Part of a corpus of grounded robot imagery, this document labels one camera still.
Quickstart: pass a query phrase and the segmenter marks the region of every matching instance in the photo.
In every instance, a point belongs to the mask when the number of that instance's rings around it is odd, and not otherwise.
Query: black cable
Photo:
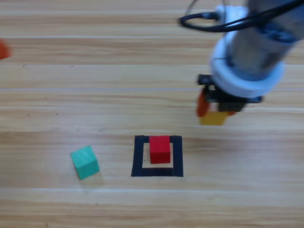
[[[190,14],[191,10],[193,9],[194,5],[197,3],[198,0],[193,0],[190,5],[188,6],[185,15]]]
[[[204,18],[204,19],[215,19],[215,18],[210,18],[210,14],[212,13],[197,13],[197,14],[192,14],[192,15],[186,15],[184,17],[179,18],[179,23],[186,28],[189,29],[195,29],[199,31],[205,31],[205,32],[232,32],[236,30],[241,30],[241,29],[247,29],[252,26],[257,26],[261,23],[265,23],[273,18],[276,18],[286,12],[289,12],[296,7],[299,7],[300,5],[304,4],[304,0],[295,0],[290,3],[286,3],[284,5],[260,12],[258,14],[248,16],[239,20],[235,20],[230,23],[222,24],[222,25],[217,25],[217,26],[211,26],[211,27],[203,27],[203,26],[196,26],[193,24],[189,24],[187,21],[190,19],[195,19],[195,18]],[[243,23],[240,23],[238,25],[234,26],[229,26],[233,25],[238,22],[246,21]]]

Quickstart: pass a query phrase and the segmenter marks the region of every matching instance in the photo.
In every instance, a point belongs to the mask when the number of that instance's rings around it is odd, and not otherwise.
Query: table surface
[[[1,228],[304,227],[304,44],[265,102],[200,126],[196,76],[222,34],[180,28],[188,4],[0,1]],[[181,135],[184,178],[131,177],[135,135]],[[87,145],[100,173],[80,181]],[[146,146],[143,166],[160,166]]]

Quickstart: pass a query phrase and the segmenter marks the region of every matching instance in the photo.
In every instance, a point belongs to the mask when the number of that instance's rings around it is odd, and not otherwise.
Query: black tape
[[[136,135],[132,177],[183,177],[182,137],[170,136],[173,144],[173,168],[143,168],[143,145],[149,143],[149,136]]]

